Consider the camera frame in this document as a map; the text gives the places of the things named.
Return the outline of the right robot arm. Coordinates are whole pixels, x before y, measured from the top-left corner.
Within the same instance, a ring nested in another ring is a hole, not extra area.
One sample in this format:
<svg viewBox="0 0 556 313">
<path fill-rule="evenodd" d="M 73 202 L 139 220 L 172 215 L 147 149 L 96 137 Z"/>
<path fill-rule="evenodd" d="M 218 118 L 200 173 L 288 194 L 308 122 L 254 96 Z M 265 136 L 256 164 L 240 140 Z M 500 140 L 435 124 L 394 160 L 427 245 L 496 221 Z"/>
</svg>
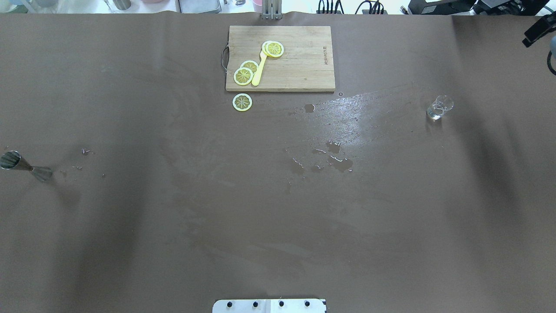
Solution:
<svg viewBox="0 0 556 313">
<path fill-rule="evenodd" d="M 556 36 L 550 41 L 550 50 L 547 56 L 547 67 L 554 76 L 556 75 Z"/>
</svg>

